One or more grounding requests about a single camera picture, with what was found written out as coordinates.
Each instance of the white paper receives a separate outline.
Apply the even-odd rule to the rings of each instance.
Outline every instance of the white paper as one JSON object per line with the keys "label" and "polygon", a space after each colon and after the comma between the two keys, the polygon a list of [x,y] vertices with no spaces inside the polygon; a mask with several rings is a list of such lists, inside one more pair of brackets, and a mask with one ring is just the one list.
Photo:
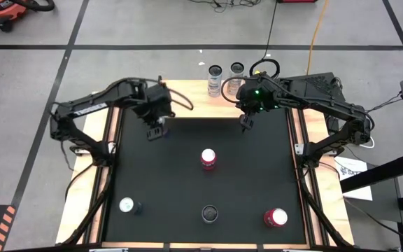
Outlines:
{"label": "white paper", "polygon": [[[340,180],[352,177],[360,172],[365,172],[368,170],[367,163],[360,160],[353,160],[345,157],[335,157],[335,167],[340,173]],[[346,192],[343,194],[344,197],[350,197],[359,200],[371,200],[371,187],[367,186],[354,191]]]}

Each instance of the red vacuum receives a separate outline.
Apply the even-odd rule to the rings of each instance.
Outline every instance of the red vacuum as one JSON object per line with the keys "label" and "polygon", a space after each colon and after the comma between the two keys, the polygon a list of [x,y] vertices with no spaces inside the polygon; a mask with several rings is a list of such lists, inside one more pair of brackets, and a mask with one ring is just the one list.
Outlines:
{"label": "red vacuum", "polygon": [[55,8],[53,0],[46,0],[48,5],[41,6],[35,0],[0,0],[0,29],[10,32],[13,21],[21,18],[27,10],[52,11]]}

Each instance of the yellow extension cord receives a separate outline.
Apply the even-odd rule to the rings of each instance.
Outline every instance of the yellow extension cord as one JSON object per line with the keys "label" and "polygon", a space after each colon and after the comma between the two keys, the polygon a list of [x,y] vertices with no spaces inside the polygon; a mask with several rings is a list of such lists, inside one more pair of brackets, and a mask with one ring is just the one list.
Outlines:
{"label": "yellow extension cord", "polygon": [[325,11],[326,11],[326,7],[327,7],[328,3],[329,3],[329,0],[325,0],[325,5],[323,6],[323,9],[321,10],[320,19],[318,19],[318,23],[316,24],[315,32],[313,33],[313,38],[312,38],[312,42],[311,42],[311,48],[309,49],[309,60],[307,62],[306,74],[309,74],[309,70],[311,68],[311,57],[312,57],[313,43],[315,43],[316,34],[318,33],[318,30],[320,28],[321,21],[323,21],[323,17],[325,15]]}

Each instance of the wooden table frame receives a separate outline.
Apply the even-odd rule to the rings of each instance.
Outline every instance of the wooden table frame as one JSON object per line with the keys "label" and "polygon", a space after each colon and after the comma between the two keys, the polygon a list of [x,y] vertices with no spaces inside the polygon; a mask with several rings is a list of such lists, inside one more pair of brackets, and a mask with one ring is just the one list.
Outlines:
{"label": "wooden table frame", "polygon": [[[185,110],[178,105],[173,105],[172,109],[180,118],[238,118],[241,111],[231,103],[225,101],[222,97],[211,98],[206,95],[205,80],[168,80],[167,85],[186,95],[195,105],[193,111]],[[83,128],[84,133],[93,139],[115,141],[120,138],[118,129],[120,125],[120,115],[122,111],[117,108],[104,109],[96,113],[89,114]],[[101,126],[101,122],[106,122],[105,127]],[[297,143],[303,143],[305,140],[317,142],[327,137],[327,129],[322,113],[312,110],[305,110],[301,113],[296,110],[289,111],[288,122],[290,128],[290,139]],[[83,155],[76,158],[73,177],[82,169],[91,163],[90,155]],[[324,156],[321,162],[335,167],[332,157]],[[65,203],[62,222],[57,235],[57,243],[62,242],[71,235],[71,233],[80,224],[81,220],[87,213],[90,205],[96,196],[105,186],[105,178],[108,173],[108,167],[92,167],[83,174],[71,187],[67,201]],[[343,195],[341,193],[340,182],[337,174],[330,168],[319,166],[314,172],[306,176],[306,183],[309,190],[316,199],[320,198],[323,212],[329,218],[333,226],[340,232],[343,238],[353,244],[351,227],[348,222],[346,207],[344,205]],[[101,227],[104,221],[104,212],[106,207],[103,204],[92,223],[90,224],[85,235],[80,238],[79,243],[95,243],[101,240]],[[318,219],[313,210],[302,203],[305,225],[305,235],[307,244],[264,244],[264,249],[309,249],[312,243],[316,245],[334,245],[333,241],[327,238],[324,230],[320,227]],[[162,249],[164,243],[147,243],[147,242],[103,242],[103,247],[115,248],[149,248]],[[191,244],[191,243],[170,243],[167,244],[171,249],[257,249],[257,244]]]}

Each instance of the metal stand leg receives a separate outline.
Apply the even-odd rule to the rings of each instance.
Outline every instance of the metal stand leg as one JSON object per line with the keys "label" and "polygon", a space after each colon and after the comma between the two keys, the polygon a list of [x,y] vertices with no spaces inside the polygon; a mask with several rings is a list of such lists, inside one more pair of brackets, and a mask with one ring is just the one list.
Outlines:
{"label": "metal stand leg", "polygon": [[403,174],[403,157],[375,167],[368,171],[354,175],[340,182],[341,191],[347,193],[349,191],[370,186],[372,184],[391,179]]}

